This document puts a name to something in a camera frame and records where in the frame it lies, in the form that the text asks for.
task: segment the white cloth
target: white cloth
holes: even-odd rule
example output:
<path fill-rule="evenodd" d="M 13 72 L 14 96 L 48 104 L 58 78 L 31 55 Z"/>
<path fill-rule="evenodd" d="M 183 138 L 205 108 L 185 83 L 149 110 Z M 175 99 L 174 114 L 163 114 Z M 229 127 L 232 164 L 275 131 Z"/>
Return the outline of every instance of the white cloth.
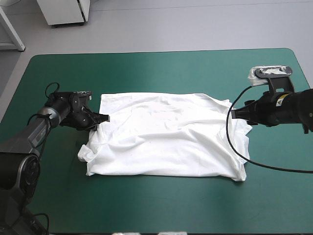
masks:
<path fill-rule="evenodd" d="M 226 114 L 231 103 L 205 94 L 103 94 L 100 113 L 110 122 L 91 131 L 78 153 L 87 175 L 217 176 L 244 181 L 245 161 L 230 148 Z M 229 119 L 235 148 L 249 158 L 251 130 Z"/>

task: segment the wrinkled fabric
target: wrinkled fabric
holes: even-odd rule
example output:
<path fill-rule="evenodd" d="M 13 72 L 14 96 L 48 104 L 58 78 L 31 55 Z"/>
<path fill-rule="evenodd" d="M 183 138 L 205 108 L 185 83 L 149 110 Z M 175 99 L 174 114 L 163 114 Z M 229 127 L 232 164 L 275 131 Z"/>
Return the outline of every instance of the wrinkled fabric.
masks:
<path fill-rule="evenodd" d="M 226 137 L 231 103 L 206 94 L 103 94 L 100 113 L 110 122 L 90 131 L 78 153 L 87 175 L 225 176 L 244 181 L 245 160 Z M 229 119 L 234 147 L 249 158 L 242 119 Z"/>

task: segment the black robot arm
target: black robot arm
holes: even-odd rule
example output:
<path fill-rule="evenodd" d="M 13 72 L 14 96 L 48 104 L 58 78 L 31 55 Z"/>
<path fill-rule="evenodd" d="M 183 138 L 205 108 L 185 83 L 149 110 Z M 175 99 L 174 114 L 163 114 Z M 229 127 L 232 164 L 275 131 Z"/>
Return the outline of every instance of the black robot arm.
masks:
<path fill-rule="evenodd" d="M 36 219 L 37 215 L 25 206 L 35 192 L 40 160 L 50 130 L 58 125 L 96 130 L 100 123 L 110 121 L 109 115 L 94 113 L 88 108 L 91 92 L 58 92 L 60 85 L 51 83 L 48 87 L 52 84 L 56 84 L 57 89 L 46 95 L 48 101 L 34 115 L 36 119 L 0 144 L 0 233 L 3 231 L 6 235 L 47 233 Z"/>
<path fill-rule="evenodd" d="M 248 100 L 245 106 L 232 110 L 232 118 L 247 120 L 249 125 L 268 127 L 284 123 L 301 123 L 304 133 L 313 131 L 313 89 L 294 92 L 288 66 L 258 66 L 251 69 L 252 86 L 268 85 L 258 100 Z"/>

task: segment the green table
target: green table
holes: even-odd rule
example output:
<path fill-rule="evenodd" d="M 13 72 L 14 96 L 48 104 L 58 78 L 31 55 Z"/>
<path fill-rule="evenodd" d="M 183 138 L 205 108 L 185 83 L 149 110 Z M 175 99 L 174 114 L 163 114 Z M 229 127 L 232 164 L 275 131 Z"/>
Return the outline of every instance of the green table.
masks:
<path fill-rule="evenodd" d="M 309 86 L 294 53 L 286 48 L 115 54 L 38 55 L 31 59 L 0 125 L 0 141 L 21 130 L 45 103 L 50 82 L 61 91 L 206 93 L 234 100 L 256 65 L 289 65 L 297 91 Z M 256 99 L 267 87 L 251 89 L 238 103 Z M 253 160 L 313 169 L 313 134 L 300 124 L 249 133 Z M 87 132 L 54 129 L 47 141 L 33 213 L 50 216 L 52 232 L 187 231 L 189 233 L 313 232 L 313 176 L 246 164 L 247 180 L 159 176 L 88 177 L 77 159 Z"/>

